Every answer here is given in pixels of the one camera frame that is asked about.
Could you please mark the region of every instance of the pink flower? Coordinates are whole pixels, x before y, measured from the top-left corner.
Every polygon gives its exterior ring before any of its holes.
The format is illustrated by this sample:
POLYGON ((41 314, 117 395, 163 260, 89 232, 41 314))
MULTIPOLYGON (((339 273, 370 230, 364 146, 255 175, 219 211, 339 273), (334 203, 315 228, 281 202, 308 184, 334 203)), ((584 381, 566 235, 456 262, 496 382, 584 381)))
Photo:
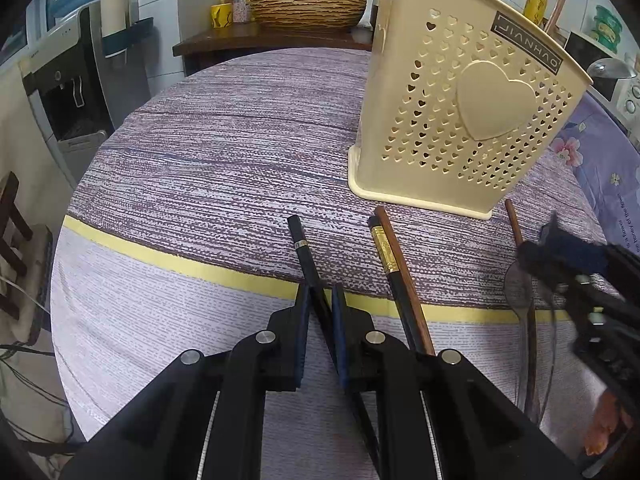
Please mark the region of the pink flower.
POLYGON ((564 160, 566 165, 574 168, 582 164, 582 153, 578 151, 578 148, 580 148, 580 141, 575 137, 570 137, 567 142, 556 137, 551 142, 551 149, 554 150, 556 156, 564 160))

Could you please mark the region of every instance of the basket base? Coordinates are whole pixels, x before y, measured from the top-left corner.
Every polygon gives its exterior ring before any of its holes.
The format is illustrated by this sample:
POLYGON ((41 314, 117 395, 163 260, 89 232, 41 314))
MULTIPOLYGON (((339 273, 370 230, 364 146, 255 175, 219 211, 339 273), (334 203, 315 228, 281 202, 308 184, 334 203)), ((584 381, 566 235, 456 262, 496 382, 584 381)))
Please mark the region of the basket base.
POLYGON ((356 170, 358 168, 358 160, 360 158, 360 148, 357 146, 351 146, 349 148, 349 188, 360 198, 367 200, 377 200, 379 202, 389 202, 392 204, 408 205, 412 207, 419 207, 421 209, 433 209, 434 211, 442 211, 444 213, 453 213, 460 216, 469 216, 478 220, 488 220, 491 218, 493 209, 488 213, 481 213, 479 211, 473 211, 471 209, 464 209, 463 207, 455 207, 447 204, 439 204, 437 202, 428 202, 428 200, 419 200, 417 198, 409 198, 407 196, 391 195, 387 193, 381 193, 378 191, 369 191, 362 189, 356 182, 356 170))

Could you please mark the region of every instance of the heart emblem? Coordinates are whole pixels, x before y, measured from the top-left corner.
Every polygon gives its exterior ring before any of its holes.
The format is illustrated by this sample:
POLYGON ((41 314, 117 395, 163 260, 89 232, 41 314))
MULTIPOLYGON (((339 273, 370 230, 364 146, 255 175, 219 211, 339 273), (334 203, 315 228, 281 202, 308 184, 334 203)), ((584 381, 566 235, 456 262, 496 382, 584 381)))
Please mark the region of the heart emblem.
POLYGON ((458 77, 458 109, 469 135, 491 139, 531 120, 536 95, 523 81, 510 80, 491 61, 475 61, 458 77))

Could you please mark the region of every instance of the white cable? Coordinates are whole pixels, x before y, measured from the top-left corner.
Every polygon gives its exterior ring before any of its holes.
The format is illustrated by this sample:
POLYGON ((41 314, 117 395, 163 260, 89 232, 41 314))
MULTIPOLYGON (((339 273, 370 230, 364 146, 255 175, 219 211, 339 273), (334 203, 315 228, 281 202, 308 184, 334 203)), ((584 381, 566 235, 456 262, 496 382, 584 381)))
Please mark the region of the white cable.
POLYGON ((17 288, 21 293, 23 293, 27 298, 29 298, 31 301, 33 301, 33 303, 35 303, 37 306, 39 306, 42 310, 44 310, 47 314, 49 313, 49 311, 44 308, 41 304, 39 304, 36 300, 34 300, 29 293, 24 290, 20 285, 16 285, 14 282, 12 282, 11 280, 6 279, 2 274, 0 274, 0 280, 5 282, 7 285, 11 285, 12 287, 17 288))

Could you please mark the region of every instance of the wooden countertop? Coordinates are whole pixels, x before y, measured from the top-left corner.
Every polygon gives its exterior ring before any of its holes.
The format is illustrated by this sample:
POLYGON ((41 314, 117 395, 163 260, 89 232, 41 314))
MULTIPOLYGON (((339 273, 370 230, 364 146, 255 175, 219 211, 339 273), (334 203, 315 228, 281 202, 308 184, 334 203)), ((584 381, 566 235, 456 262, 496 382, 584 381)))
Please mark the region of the wooden countertop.
POLYGON ((261 27, 258 23, 234 23, 212 28, 174 45, 174 56, 190 56, 213 50, 236 48, 295 48, 305 46, 371 50, 373 31, 355 27, 350 31, 318 32, 261 27))

